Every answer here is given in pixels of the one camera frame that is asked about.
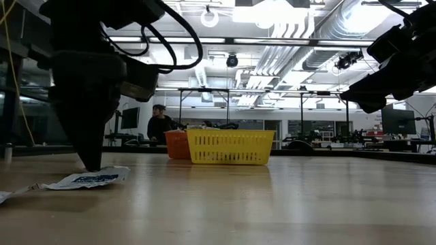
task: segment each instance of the orange plastic bin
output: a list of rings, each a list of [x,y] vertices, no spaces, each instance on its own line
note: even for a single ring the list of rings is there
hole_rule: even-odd
[[[165,137],[171,159],[191,159],[186,132],[165,132]]]

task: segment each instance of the man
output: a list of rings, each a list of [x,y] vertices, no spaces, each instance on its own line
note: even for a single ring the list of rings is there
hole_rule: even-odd
[[[172,120],[164,114],[164,105],[153,106],[153,117],[150,118],[147,135],[150,140],[166,143],[165,132],[172,129]]]

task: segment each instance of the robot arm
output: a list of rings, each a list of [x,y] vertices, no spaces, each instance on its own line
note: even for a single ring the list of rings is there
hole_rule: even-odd
[[[404,16],[405,25],[392,27],[368,47],[380,70],[351,85],[343,100],[372,113],[385,107],[387,95],[403,100],[436,85],[436,2],[428,2],[408,15],[380,0]]]
[[[199,56],[190,65],[176,65],[171,46],[151,26],[165,12],[184,26],[196,42]],[[105,124],[117,109],[121,95],[147,102],[154,95],[159,73],[189,69],[202,60],[202,46],[195,31],[161,0],[48,0],[41,6],[40,14],[51,20],[53,30],[54,54],[49,66],[54,86],[49,89],[48,98],[89,171],[100,169]],[[162,42],[173,65],[147,65],[131,58],[102,28],[105,24],[121,29],[133,22],[141,26],[144,42],[145,28]],[[138,55],[147,51],[148,46]]]

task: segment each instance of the white plastic bag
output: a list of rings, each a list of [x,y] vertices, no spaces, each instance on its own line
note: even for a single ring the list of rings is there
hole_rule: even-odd
[[[72,174],[58,183],[41,184],[41,188],[50,190],[72,190],[82,187],[93,188],[125,180],[129,172],[130,168],[128,167],[104,167],[95,173]]]
[[[20,189],[18,191],[15,191],[13,193],[10,192],[5,192],[5,191],[0,191],[0,204],[3,203],[6,199],[11,198],[11,197],[16,197],[17,195],[21,195],[27,191],[30,190],[36,190],[39,189],[40,187],[38,186],[38,184],[32,184],[31,186],[26,186],[23,189]]]

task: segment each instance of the yellow plastic basket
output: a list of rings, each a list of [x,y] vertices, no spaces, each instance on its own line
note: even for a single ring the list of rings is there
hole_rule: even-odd
[[[268,163],[275,131],[188,129],[192,163]]]

